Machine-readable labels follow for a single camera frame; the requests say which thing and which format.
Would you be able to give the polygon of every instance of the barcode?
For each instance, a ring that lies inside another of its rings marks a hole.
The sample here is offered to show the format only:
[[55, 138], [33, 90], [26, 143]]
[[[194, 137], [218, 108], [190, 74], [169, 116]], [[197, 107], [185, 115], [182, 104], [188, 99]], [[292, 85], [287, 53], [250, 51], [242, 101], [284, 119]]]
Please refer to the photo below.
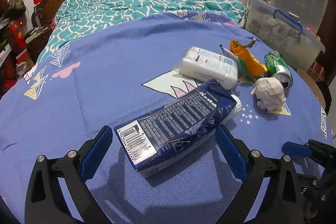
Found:
[[148, 156], [156, 152], [137, 122], [135, 124], [129, 124], [117, 130], [117, 132], [134, 164], [145, 160]]

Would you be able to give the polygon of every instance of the green can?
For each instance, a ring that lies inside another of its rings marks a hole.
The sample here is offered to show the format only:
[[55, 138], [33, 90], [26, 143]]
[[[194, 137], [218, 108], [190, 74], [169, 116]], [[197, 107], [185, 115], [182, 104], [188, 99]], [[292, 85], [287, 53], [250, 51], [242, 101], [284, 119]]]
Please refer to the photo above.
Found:
[[275, 77], [280, 81], [285, 91], [293, 85], [293, 76], [281, 53], [269, 52], [265, 55], [265, 65], [268, 70], [268, 77]]

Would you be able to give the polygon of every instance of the blue handle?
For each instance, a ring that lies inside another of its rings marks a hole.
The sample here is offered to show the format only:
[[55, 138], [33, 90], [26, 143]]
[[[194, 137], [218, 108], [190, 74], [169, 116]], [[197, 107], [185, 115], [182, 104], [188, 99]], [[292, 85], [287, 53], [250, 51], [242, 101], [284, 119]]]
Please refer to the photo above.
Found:
[[94, 177], [98, 167], [103, 160], [107, 150], [110, 148], [113, 139], [113, 131], [110, 127], [104, 126], [93, 140], [94, 144], [82, 160], [81, 164], [81, 178], [83, 182]]
[[309, 148], [308, 145], [292, 142], [286, 142], [282, 146], [282, 152], [285, 155], [289, 155], [290, 157], [300, 157], [300, 158], [310, 157], [312, 154], [312, 150]]
[[287, 18], [290, 22], [294, 23], [296, 26], [299, 27], [299, 36], [302, 34], [302, 31], [303, 31], [303, 27], [302, 25], [300, 24], [300, 22], [296, 21], [294, 18], [290, 17], [289, 15], [286, 15], [283, 11], [279, 10], [279, 9], [275, 9], [274, 10], [274, 14], [273, 14], [273, 18], [275, 19], [276, 16], [275, 14], [279, 12], [280, 15], [283, 15], [285, 18]]
[[216, 127], [215, 136], [218, 147], [233, 175], [244, 183], [248, 177], [246, 160], [221, 126]]

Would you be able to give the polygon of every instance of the bed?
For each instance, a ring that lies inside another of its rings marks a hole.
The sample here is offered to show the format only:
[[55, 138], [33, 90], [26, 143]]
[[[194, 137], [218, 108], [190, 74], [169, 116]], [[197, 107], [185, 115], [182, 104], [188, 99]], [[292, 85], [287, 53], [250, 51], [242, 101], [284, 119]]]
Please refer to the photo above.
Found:
[[[53, 15], [44, 18], [48, 24]], [[233, 38], [248, 44], [253, 37], [221, 11], [184, 9], [116, 24], [55, 49], [0, 100], [0, 195], [9, 209], [24, 223], [26, 190], [39, 155], [62, 157], [104, 125], [113, 128], [199, 85], [172, 70], [190, 47], [220, 52], [219, 44], [228, 48]], [[262, 60], [270, 48], [257, 40], [251, 51]], [[332, 142], [330, 127], [321, 129], [318, 100], [291, 72], [294, 85], [279, 113], [259, 110], [251, 85], [234, 90], [243, 108], [226, 126], [267, 157], [280, 158], [287, 141]], [[318, 177], [323, 172], [309, 159], [294, 164], [297, 172]], [[60, 184], [72, 215], [80, 220], [64, 180]], [[247, 220], [256, 215], [267, 184], [265, 179]], [[114, 137], [87, 186], [112, 223], [214, 224], [241, 181], [233, 176], [215, 138], [144, 179]]]
[[53, 23], [55, 30], [37, 62], [84, 35], [133, 19], [181, 9], [222, 12], [236, 23], [244, 14], [240, 0], [44, 0], [37, 6], [37, 14], [43, 24]]

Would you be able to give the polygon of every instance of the white package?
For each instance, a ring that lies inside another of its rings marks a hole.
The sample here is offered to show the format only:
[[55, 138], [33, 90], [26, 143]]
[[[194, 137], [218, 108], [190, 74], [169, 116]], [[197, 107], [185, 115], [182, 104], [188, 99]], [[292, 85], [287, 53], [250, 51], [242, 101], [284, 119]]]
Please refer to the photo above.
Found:
[[236, 60], [198, 47], [187, 51], [178, 72], [201, 82], [216, 79], [226, 90], [233, 89], [238, 80]]

